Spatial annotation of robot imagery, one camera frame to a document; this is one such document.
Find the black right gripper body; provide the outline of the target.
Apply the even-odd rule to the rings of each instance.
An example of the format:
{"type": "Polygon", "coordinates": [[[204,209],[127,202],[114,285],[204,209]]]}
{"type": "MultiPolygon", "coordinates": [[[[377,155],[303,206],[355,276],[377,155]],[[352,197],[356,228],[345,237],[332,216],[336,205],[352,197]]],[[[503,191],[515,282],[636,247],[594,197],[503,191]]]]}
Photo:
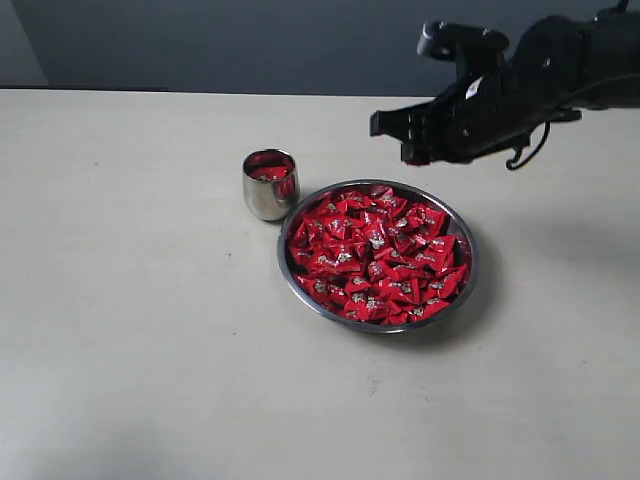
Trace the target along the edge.
{"type": "Polygon", "coordinates": [[[436,162],[469,164],[512,150],[507,162],[525,164],[535,154],[523,157],[522,152],[539,126],[544,132],[535,151],[546,142],[551,124],[570,120],[568,106],[543,91],[540,81],[528,82],[510,62],[430,103],[425,138],[407,142],[431,145],[438,152],[436,162]]]}

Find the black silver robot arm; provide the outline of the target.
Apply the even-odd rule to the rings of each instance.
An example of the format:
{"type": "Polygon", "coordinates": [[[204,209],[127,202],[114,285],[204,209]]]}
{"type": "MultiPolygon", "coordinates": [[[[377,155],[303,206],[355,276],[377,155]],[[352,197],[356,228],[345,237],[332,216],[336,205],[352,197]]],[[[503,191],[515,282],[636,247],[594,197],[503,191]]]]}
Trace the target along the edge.
{"type": "Polygon", "coordinates": [[[408,165],[469,164],[511,150],[506,168],[515,171],[532,159],[525,150],[538,127],[639,105],[639,14],[625,1],[583,22],[547,16],[511,57],[508,45],[494,29],[425,23],[418,54],[454,64],[456,80],[428,102],[373,113],[370,135],[398,140],[408,165]]]}

